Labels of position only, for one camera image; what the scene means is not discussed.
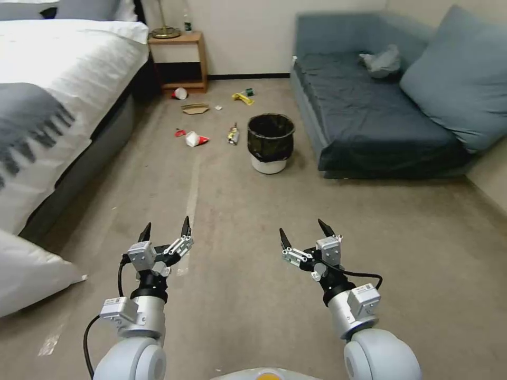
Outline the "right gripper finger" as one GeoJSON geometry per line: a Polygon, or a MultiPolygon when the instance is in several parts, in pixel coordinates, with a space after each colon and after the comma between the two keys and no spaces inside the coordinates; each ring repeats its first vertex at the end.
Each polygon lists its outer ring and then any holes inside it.
{"type": "Polygon", "coordinates": [[[325,222],[323,222],[320,218],[317,219],[317,221],[318,221],[318,224],[319,224],[321,230],[323,231],[324,235],[327,238],[333,237],[334,239],[338,240],[339,242],[342,241],[342,235],[336,234],[333,231],[333,229],[328,224],[326,224],[325,222]]]}
{"type": "Polygon", "coordinates": [[[282,248],[282,257],[290,264],[315,264],[315,259],[311,253],[293,248],[284,230],[279,229],[280,243],[282,248]]]}

